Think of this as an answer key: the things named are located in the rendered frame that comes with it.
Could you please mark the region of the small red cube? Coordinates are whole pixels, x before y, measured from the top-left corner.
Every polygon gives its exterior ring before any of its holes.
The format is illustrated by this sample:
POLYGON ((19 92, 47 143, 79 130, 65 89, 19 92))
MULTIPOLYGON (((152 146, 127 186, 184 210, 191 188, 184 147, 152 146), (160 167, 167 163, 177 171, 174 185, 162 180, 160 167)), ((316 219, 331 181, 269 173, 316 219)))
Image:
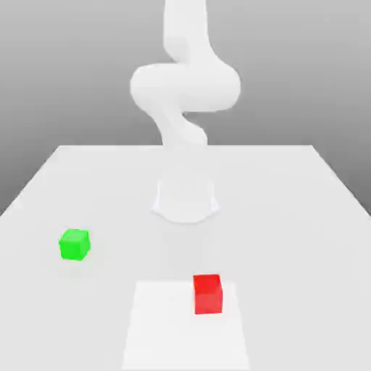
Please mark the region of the small red cube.
POLYGON ((223 290, 218 274, 194 275, 195 314, 220 314, 223 305, 223 290))

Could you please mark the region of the small green cube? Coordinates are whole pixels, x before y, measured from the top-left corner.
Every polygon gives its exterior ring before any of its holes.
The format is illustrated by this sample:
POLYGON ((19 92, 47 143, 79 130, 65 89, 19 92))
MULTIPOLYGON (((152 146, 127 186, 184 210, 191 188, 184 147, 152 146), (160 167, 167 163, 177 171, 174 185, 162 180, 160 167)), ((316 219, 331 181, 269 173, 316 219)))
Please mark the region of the small green cube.
POLYGON ((59 239, 59 249, 63 259, 82 261, 91 249, 89 232, 67 229, 59 239))

